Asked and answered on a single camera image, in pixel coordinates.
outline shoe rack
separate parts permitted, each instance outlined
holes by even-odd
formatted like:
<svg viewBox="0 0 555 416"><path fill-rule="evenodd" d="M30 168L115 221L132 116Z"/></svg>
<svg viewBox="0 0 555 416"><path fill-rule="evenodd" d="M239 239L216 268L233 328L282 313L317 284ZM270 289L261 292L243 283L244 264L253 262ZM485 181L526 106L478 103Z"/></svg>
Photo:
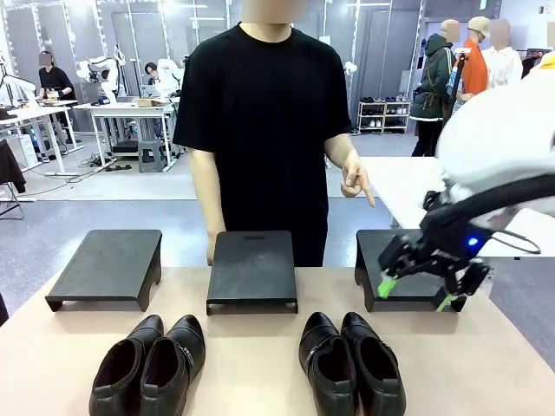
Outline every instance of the shoe rack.
<svg viewBox="0 0 555 416"><path fill-rule="evenodd" d="M391 102L358 102L356 128L360 133L379 132L384 134L406 133L408 128L408 117L410 116L410 101L391 101ZM397 109L401 108L403 114L398 114ZM374 111L371 115L362 115L363 110ZM380 127L371 127L370 123L381 124Z"/></svg>

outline green jacket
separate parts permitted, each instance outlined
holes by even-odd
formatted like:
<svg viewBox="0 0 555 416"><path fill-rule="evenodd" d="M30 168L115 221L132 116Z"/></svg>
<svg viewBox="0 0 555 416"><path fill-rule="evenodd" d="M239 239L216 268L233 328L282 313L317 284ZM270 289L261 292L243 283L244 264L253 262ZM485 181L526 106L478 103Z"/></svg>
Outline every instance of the green jacket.
<svg viewBox="0 0 555 416"><path fill-rule="evenodd" d="M410 115L418 119L441 119L442 102L447 102L447 84L455 64L452 43L433 34L426 44L426 65L422 75L421 92L416 95Z"/></svg>

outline black t-shirt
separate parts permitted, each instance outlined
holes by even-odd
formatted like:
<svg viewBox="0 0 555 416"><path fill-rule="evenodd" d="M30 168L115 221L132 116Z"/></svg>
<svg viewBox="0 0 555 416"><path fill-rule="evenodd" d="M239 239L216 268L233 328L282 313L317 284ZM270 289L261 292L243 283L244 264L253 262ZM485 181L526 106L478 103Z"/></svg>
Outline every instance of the black t-shirt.
<svg viewBox="0 0 555 416"><path fill-rule="evenodd" d="M55 88L60 91L65 88L71 88L71 93L66 94L61 98L63 100L76 100L73 84L62 69L52 67L50 72L48 72L46 68L40 68L38 75L41 78L41 88Z"/></svg>
<svg viewBox="0 0 555 416"><path fill-rule="evenodd" d="M261 42L239 26L191 54L174 142L215 154L229 231L322 230L324 142L350 130L336 51L299 30Z"/></svg>

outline table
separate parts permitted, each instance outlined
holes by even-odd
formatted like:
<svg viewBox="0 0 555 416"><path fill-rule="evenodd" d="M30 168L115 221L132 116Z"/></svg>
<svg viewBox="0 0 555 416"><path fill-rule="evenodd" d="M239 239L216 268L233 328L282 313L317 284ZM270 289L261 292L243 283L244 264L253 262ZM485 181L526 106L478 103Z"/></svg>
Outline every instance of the table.
<svg viewBox="0 0 555 416"><path fill-rule="evenodd" d="M30 108L21 108L18 110L9 111L8 114L16 115L17 117L15 119L1 120L0 128L2 127L3 128L2 130L0 130L0 133L7 132L7 131L16 131L18 134L21 135L22 128L33 127L35 131L35 135L37 137L39 149L41 151L41 154L43 155L42 162L48 162L49 159L46 158L46 147L44 146L44 141L42 139L41 129L40 129L40 125L44 124L44 126L46 127L46 131L48 133L48 136L50 138L52 147L54 148L55 158L58 163L58 168L60 171L60 172L46 172L44 174L48 176L79 176L80 173L66 172L65 167L63 165L62 154L60 153L60 147L58 146L58 143L56 141L56 135L54 133L54 127L55 127L55 130L58 132L58 136L60 137L61 140L63 140L63 129L60 124L60 121L56 117L52 117L50 119L51 115L58 114L58 113L65 113L66 119L69 121L68 111L69 111L68 107L30 107ZM71 138L71 141L73 144L73 148L69 149L69 153L76 152L78 150L83 149L85 146L78 146L77 142L75 141L75 134L70 122L68 123L68 129L69 129L69 137ZM42 163L37 163L34 166L28 166L27 168L22 169L22 171L24 172L28 171L29 169L32 169L33 167L37 167L41 164Z"/></svg>
<svg viewBox="0 0 555 416"><path fill-rule="evenodd" d="M55 278L49 281L0 328L0 414L87 415L91 384L113 344L146 315L159 314L167 331L181 316L195 314L206 338L206 364L189 389L184 414L316 416L297 355L315 311L337 326L355 311L393 348L407 415L555 414L555 374L480 291L459 315L369 315L352 269L298 269L299 315L206 317L209 277L208 268L163 269L144 314L52 313L44 301Z"/></svg>
<svg viewBox="0 0 555 416"><path fill-rule="evenodd" d="M167 172L172 168L173 165L177 162L177 159L172 156L170 153L170 138L168 136L173 136L173 132L175 131L175 107L172 103L168 103L164 107L138 107L136 103L133 102L118 102L115 104L107 104L104 106L93 106L89 104L83 104L80 106L75 106L73 109L84 109L90 112L91 118L93 120L93 127L95 128L95 136L96 136L96 143L98 145L98 151L100 154L103 154L102 145L101 145L101 137L98 132L98 126L96 125L96 119L108 119L110 123L110 130L115 132L115 122L118 125L118 131L120 134L120 138L125 131L125 126L123 121L125 119L135 119L138 129L139 141L143 141L146 139L147 134L146 132L142 131L140 126L139 120L141 119L162 119L162 132L164 133L164 145L166 150L166 161L167 166L164 168L164 172ZM166 129L166 118L169 121L169 132ZM112 154L111 144L110 144L110 136L108 134L108 130L104 123L100 123L102 135L106 138L106 151L108 154ZM102 166L105 165L104 158L101 158Z"/></svg>
<svg viewBox="0 0 555 416"><path fill-rule="evenodd" d="M442 170L436 158L362 158L370 182L396 222L404 229L418 229L426 215L422 203L426 192L443 191ZM526 236L541 248L542 257L555 257L555 218L530 209L521 210L506 227ZM495 235L503 241L523 246L512 237ZM480 251L483 257L528 257L502 243L490 240Z"/></svg>

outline shoe pair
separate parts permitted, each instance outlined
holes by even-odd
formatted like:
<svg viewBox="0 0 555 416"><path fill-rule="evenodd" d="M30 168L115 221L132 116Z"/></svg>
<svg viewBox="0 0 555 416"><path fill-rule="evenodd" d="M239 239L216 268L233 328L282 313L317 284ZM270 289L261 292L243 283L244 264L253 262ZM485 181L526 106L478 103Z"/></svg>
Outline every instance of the shoe pair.
<svg viewBox="0 0 555 416"><path fill-rule="evenodd" d="M299 360L318 416L355 416L358 394L365 416L402 416L407 401L397 358L364 319L349 312L341 334L328 316L306 322Z"/></svg>
<svg viewBox="0 0 555 416"><path fill-rule="evenodd" d="M183 316L164 336L162 319L150 315L108 351L88 411L91 416L180 416L205 357L197 318Z"/></svg>

